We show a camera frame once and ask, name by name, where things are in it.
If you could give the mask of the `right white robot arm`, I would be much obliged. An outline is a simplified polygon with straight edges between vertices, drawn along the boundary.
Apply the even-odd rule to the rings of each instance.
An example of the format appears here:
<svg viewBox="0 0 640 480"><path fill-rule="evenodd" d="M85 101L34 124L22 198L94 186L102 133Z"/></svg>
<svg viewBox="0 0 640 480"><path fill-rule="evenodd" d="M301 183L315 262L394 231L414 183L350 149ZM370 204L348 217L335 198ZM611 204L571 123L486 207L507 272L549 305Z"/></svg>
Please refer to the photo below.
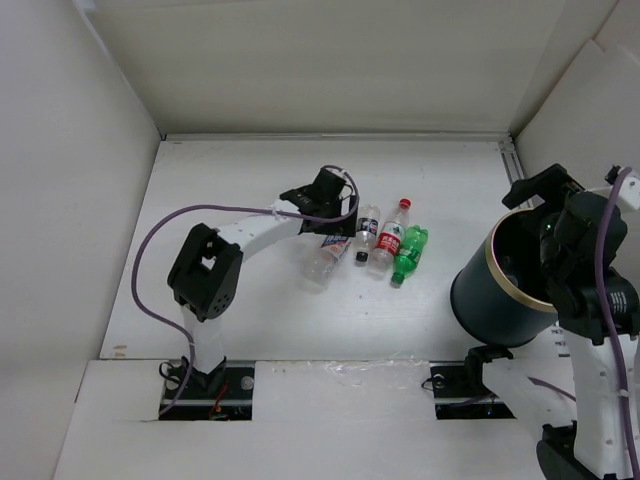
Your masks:
<svg viewBox="0 0 640 480"><path fill-rule="evenodd" d="M588 190L552 165L516 181L507 214L455 277L450 304L478 341L465 387L495 395L536 443L548 479L635 479L639 421L634 361L639 295L613 267L639 208L639 181L614 167ZM574 390L532 377L516 348L558 324Z"/></svg>

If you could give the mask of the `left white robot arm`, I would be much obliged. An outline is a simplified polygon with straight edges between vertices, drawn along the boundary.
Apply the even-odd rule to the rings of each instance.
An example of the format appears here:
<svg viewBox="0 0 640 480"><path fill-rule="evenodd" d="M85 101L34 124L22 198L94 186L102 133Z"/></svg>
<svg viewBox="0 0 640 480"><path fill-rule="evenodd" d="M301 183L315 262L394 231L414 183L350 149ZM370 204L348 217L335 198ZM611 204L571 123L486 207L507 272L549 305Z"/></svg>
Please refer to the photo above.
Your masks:
<svg viewBox="0 0 640 480"><path fill-rule="evenodd" d="M324 166L312 183L287 190L267 208L218 228L194 226L168 275L193 351L184 363L187 385L201 396L222 387L226 356L220 317L233 302L243 264L276 243L301 234L355 235L358 188L346 171Z"/></svg>

